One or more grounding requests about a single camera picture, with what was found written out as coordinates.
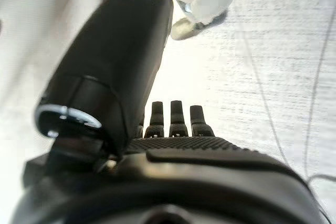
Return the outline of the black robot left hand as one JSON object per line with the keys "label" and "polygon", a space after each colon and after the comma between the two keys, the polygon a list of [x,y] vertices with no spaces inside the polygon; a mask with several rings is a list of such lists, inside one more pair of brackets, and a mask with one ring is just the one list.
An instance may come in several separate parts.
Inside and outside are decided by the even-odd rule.
{"label": "black robot left hand", "polygon": [[172,26],[172,0],[106,0],[85,23],[34,113],[53,139],[26,162],[12,223],[323,223],[289,166],[216,137],[203,108],[144,109]]}

